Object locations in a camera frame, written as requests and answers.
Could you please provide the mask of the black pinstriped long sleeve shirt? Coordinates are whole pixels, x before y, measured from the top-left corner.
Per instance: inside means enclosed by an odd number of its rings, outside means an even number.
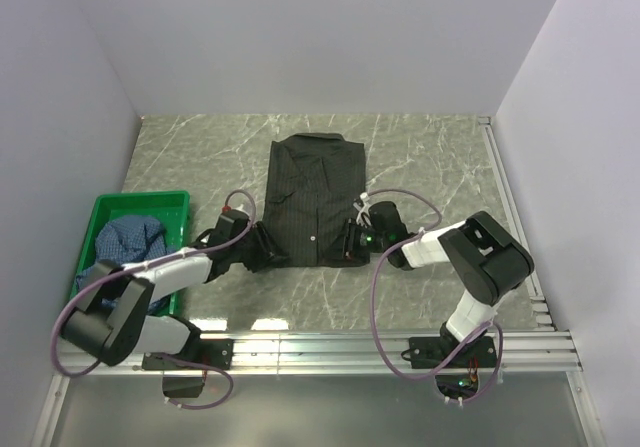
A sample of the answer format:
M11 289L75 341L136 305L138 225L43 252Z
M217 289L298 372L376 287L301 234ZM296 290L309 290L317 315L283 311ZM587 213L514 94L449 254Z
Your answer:
M362 143L340 134L300 133L270 146L262 223L285 267L356 267L343 254L345 224L366 190Z

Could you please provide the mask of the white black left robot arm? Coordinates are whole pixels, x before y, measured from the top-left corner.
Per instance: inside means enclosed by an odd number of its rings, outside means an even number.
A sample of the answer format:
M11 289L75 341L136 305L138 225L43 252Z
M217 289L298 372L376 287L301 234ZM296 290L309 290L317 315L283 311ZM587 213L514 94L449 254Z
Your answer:
M226 207L213 228L173 254L125 265L96 263L88 284L57 319L53 338L65 339L108 366L139 352L166 355L177 368L189 369L201 357L201 330L176 316L151 316L150 305L212 282L235 263L256 273L287 260L263 223Z

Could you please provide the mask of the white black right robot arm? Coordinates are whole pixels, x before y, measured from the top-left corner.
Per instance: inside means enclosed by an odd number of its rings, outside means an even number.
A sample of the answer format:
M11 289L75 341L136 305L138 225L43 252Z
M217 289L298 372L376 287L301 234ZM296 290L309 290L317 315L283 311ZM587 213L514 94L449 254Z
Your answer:
M469 334L493 320L503 298L533 274L530 253L485 211L443 229L411 233L391 201L372 204L363 194L354 208L356 217L345 224L344 260L363 263L373 253L388 252L386 261L400 270L453 267L464 291L441 328L440 352L449 365L465 365L476 352Z

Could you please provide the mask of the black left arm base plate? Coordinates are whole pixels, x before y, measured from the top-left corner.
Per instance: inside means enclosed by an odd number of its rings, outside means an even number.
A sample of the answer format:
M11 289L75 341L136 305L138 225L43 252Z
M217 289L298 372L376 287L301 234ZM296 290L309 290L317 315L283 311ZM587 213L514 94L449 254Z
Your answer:
M233 347L234 341L229 338L197 338L188 341L177 354L150 353L145 355L141 368L145 371L207 370L210 367L229 370Z

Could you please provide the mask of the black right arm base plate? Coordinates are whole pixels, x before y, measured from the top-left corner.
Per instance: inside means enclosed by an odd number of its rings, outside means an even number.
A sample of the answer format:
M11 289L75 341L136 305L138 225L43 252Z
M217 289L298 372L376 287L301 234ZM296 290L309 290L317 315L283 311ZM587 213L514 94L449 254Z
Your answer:
M459 345L454 337L410 337L409 347L401 352L401 358L412 369L433 369ZM447 364L447 368L493 368L498 361L498 347L486 335L465 345Z

